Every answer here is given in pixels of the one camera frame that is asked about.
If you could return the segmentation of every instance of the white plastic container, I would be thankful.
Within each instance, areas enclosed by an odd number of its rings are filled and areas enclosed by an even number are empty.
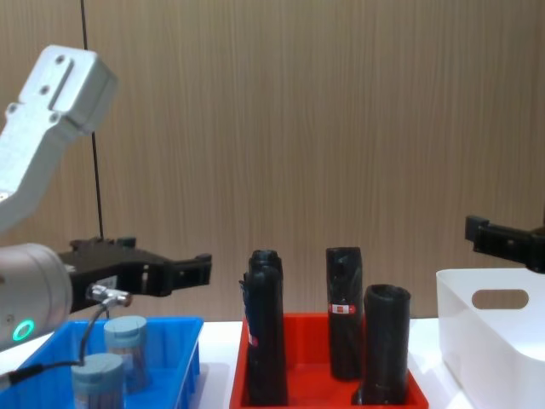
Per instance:
[[[477,309],[479,290],[524,290],[522,309]],[[479,409],[545,407],[545,274],[524,268],[437,273],[445,364]]]

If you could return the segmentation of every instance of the cap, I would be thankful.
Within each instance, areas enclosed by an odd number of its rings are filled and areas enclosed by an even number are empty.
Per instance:
[[[104,325],[108,348],[133,348],[146,342],[146,319],[138,315],[119,317]]]
[[[99,395],[123,390],[123,358],[115,354],[94,354],[85,357],[85,365],[72,366],[75,395]]]

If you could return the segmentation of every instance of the black cylinder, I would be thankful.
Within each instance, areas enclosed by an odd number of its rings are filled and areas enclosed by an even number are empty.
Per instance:
[[[276,251],[254,251],[249,265],[240,281],[249,331],[249,404],[287,406],[282,261]]]
[[[407,388],[410,293],[395,285],[365,292],[365,405],[402,405]]]
[[[361,251],[338,247],[325,251],[331,375],[360,379],[363,349]]]

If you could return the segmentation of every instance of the wooden wall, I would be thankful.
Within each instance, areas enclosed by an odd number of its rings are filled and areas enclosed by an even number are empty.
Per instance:
[[[467,214],[541,221],[540,0],[86,0],[85,16],[120,78],[97,132],[105,234],[215,258],[210,286],[137,313],[239,319],[264,247],[285,310],[324,311],[324,249],[359,245],[365,284],[436,315],[437,270],[506,264],[471,252]]]
[[[8,104],[17,101],[42,50],[54,43],[83,47],[79,0],[0,2],[0,127]],[[99,233],[91,138],[66,151],[38,211],[0,235],[0,245],[40,243],[58,251],[70,239]]]

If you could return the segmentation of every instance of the blue bin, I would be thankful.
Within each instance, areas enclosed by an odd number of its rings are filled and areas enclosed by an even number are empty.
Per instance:
[[[105,320],[96,322],[87,354],[106,352]],[[199,374],[200,318],[148,318],[146,364],[150,385],[140,393],[125,395],[125,409],[187,409]],[[65,323],[23,366],[77,360],[87,321]],[[6,409],[73,408],[70,367],[44,372],[0,394]]]

